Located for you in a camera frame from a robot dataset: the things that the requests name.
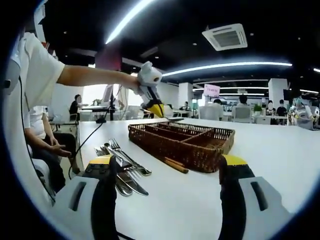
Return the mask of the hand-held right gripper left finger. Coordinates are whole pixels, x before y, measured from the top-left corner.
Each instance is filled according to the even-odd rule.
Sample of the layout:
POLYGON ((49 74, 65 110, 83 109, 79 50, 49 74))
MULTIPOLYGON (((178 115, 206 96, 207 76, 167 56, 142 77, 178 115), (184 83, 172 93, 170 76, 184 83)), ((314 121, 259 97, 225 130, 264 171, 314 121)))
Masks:
POLYGON ((55 197, 53 215, 69 240, 117 240, 116 176, 114 155, 91 160, 55 197))

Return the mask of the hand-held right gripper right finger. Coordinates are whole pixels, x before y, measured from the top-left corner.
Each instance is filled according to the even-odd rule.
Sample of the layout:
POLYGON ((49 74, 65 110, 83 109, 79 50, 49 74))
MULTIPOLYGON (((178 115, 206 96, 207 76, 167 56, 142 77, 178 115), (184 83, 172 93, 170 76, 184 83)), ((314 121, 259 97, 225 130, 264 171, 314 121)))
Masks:
POLYGON ((240 157, 219 160, 220 240, 269 240, 291 219, 281 194, 240 157))

